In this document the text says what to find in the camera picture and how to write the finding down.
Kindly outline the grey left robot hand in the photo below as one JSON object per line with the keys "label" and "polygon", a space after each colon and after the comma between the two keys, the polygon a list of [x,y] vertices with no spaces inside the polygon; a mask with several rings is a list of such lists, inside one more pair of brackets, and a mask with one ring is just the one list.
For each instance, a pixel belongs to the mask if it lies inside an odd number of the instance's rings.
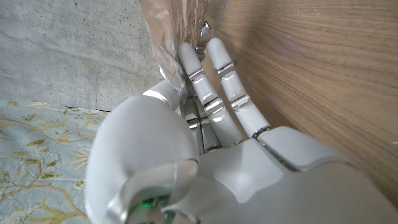
{"label": "grey left robot hand", "polygon": [[92,223],[396,223],[397,209],[337,150],[272,128],[222,41],[208,44],[233,120],[192,46],[178,56],[195,94],[186,118],[162,82],[110,112],[86,168]]}

